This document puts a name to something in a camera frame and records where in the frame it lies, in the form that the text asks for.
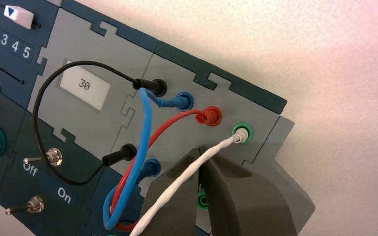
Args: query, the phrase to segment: blue test lead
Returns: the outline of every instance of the blue test lead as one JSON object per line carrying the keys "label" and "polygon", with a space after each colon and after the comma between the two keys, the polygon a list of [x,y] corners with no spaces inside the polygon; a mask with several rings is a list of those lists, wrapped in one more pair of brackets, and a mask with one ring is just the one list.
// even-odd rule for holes
{"label": "blue test lead", "polygon": [[131,173],[129,174],[128,180],[125,183],[124,189],[118,200],[118,204],[112,213],[112,216],[110,216],[109,207],[111,205],[113,194],[116,188],[111,190],[112,193],[110,192],[108,194],[108,196],[105,198],[105,202],[103,203],[103,223],[107,230],[112,230],[118,223],[125,209],[126,203],[128,202],[129,196],[131,195],[132,190],[135,186],[135,183],[137,182],[138,176],[141,172],[147,154],[153,112],[147,96],[147,90],[145,88],[140,88],[138,90],[138,93],[140,95],[140,99],[143,104],[144,110],[144,119],[143,127],[141,129],[140,145],[138,147],[137,157],[135,158],[134,166],[131,170]]}

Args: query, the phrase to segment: dark blue panel module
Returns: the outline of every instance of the dark blue panel module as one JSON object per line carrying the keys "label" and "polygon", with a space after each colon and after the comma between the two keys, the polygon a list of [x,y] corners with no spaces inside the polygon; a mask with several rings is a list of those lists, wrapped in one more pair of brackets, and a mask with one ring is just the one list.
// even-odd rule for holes
{"label": "dark blue panel module", "polygon": [[92,10],[84,5],[81,5],[74,0],[64,0],[62,8],[70,13],[75,14],[89,22],[92,22],[91,30],[105,36],[106,30],[100,27],[100,23],[105,21],[113,26],[118,27],[117,35],[124,38],[142,48],[147,49],[150,52],[154,52],[158,44],[158,40],[148,36],[136,29],[133,29],[121,22],[118,22],[112,18],[109,18],[95,10]]}
{"label": "dark blue panel module", "polygon": [[[34,13],[31,29],[3,15],[5,5],[20,6]],[[38,74],[41,47],[46,47],[58,7],[45,0],[0,0],[0,87],[2,94],[27,108]]]}
{"label": "dark blue panel module", "polygon": [[0,186],[2,184],[7,166],[11,166],[14,161],[10,147],[18,137],[21,121],[25,110],[18,106],[0,92],[0,128],[5,134],[7,147],[3,156],[0,156]]}

